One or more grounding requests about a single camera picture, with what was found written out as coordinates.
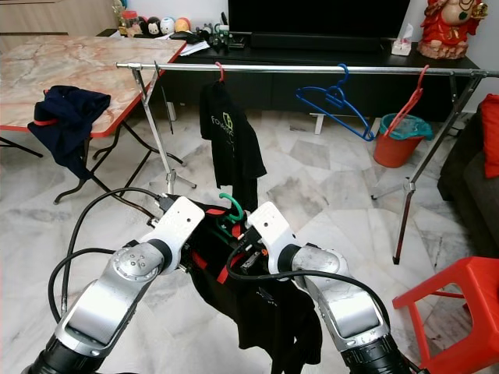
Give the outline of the green plastic hanger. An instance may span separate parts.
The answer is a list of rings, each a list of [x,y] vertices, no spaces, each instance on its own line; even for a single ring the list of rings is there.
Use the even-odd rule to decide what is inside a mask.
[[[218,196],[231,203],[231,206],[227,210],[222,211],[220,229],[224,229],[233,238],[240,238],[243,232],[245,232],[246,211],[240,206],[240,203],[234,196],[226,192],[220,192]]]

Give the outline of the black garment with red trim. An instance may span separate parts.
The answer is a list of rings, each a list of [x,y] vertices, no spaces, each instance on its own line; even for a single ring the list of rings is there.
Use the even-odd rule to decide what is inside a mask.
[[[260,347],[271,357],[271,374],[302,374],[321,361],[324,332],[313,299],[289,280],[243,281],[232,276],[231,252],[196,252],[195,231],[186,240],[189,277],[200,297],[235,321],[239,348]]]

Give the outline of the blue plastic hanger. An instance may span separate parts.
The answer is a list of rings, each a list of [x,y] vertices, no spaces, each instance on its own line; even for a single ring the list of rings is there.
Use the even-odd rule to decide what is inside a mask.
[[[372,125],[367,121],[367,118],[364,117],[363,114],[360,113],[356,107],[353,106],[352,103],[347,100],[345,92],[343,92],[342,86],[345,85],[347,79],[349,79],[349,67],[346,64],[340,63],[338,67],[343,70],[343,77],[332,86],[301,86],[299,89],[296,89],[295,96],[296,99],[299,99],[300,102],[304,104],[308,104],[310,107],[318,111],[318,114],[324,115],[324,117],[329,117],[331,120],[338,122],[339,125],[342,125],[343,128],[349,129],[353,135],[359,136],[359,138],[366,140],[367,142],[372,142],[377,132],[372,131]],[[310,100],[306,99],[306,93],[320,93],[322,97],[331,104],[335,109],[346,109],[347,115],[352,115],[352,117],[360,118],[361,125],[363,125],[363,131],[359,132],[357,129],[354,129],[351,125],[347,125],[346,122],[340,120],[337,115],[329,113],[329,111],[325,110],[324,107],[321,107],[319,104],[315,104],[310,102]]]

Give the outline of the black logo t-shirt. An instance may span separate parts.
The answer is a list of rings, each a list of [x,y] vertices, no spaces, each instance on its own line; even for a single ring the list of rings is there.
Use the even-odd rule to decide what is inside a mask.
[[[267,170],[256,132],[224,82],[214,81],[200,90],[199,123],[200,135],[211,143],[215,185],[231,186],[231,195],[244,210],[256,210],[257,179]]]

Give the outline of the navy blue garment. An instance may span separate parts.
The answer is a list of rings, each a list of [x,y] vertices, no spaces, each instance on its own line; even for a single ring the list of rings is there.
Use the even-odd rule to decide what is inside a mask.
[[[110,107],[111,96],[77,86],[56,85],[35,104],[27,128],[50,150],[56,164],[79,179],[92,178],[84,164],[84,146],[93,123]]]

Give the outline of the white papers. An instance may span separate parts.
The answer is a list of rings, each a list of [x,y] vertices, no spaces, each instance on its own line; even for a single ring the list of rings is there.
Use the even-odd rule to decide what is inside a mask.
[[[181,56],[189,56],[193,53],[200,52],[202,50],[206,50],[207,48],[210,48],[211,44],[207,43],[207,41],[200,41],[199,43],[195,44],[186,44],[184,48],[181,50]]]

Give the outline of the green white mug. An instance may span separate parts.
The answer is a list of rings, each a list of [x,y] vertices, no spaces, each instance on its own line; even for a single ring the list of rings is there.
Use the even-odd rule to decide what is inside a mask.
[[[215,24],[211,36],[213,36],[214,46],[228,47],[229,40],[231,40],[231,33],[229,33],[229,25],[225,23]]]

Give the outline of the red plastic stool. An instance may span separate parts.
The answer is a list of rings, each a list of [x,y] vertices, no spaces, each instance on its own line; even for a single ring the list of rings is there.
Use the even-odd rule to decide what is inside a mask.
[[[462,298],[472,317],[470,334],[431,355],[416,303],[428,295]],[[408,309],[421,356],[429,374],[472,374],[499,363],[499,259],[470,256],[392,300]]]

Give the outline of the black soundbar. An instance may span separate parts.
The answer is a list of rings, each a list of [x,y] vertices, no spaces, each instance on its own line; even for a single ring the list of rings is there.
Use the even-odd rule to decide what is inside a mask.
[[[274,48],[315,51],[378,52],[381,39],[370,37],[343,37],[319,34],[253,33],[253,48]]]

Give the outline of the red lid jar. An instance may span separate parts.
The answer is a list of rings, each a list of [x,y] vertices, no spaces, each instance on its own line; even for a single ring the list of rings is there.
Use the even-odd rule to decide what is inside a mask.
[[[121,11],[120,16],[120,33],[126,38],[134,38],[136,35],[141,35],[140,16],[134,10]]]

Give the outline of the dark grey sofa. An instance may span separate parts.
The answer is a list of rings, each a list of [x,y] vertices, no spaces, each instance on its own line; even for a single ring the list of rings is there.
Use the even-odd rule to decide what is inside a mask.
[[[499,259],[499,177],[485,177],[484,160],[482,118],[476,113],[447,153],[437,189],[467,229],[472,252]]]

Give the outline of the gold trophy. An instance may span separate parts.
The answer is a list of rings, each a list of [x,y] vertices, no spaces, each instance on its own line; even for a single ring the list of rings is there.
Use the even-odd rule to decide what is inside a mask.
[[[124,12],[125,9],[126,7],[121,3],[121,0],[111,0],[111,10],[113,10],[115,15],[115,27],[117,27],[119,31],[124,30],[127,26],[125,18],[122,15],[122,12]]]

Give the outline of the black television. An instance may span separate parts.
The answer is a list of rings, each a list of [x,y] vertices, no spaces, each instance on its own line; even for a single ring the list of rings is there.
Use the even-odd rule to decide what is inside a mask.
[[[410,0],[228,0],[236,32],[318,34],[360,38],[394,36]]]

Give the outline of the white tissue box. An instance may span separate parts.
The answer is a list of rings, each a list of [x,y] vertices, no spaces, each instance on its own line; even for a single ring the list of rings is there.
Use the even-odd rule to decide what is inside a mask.
[[[392,42],[390,54],[398,56],[409,56],[412,50],[412,35],[414,27],[407,23],[399,33],[397,38]]]

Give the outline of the light wooden cabinet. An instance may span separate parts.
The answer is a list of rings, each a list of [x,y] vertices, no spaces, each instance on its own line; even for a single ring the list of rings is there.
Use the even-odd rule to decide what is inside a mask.
[[[111,0],[1,0],[3,33],[95,36],[115,27]]]

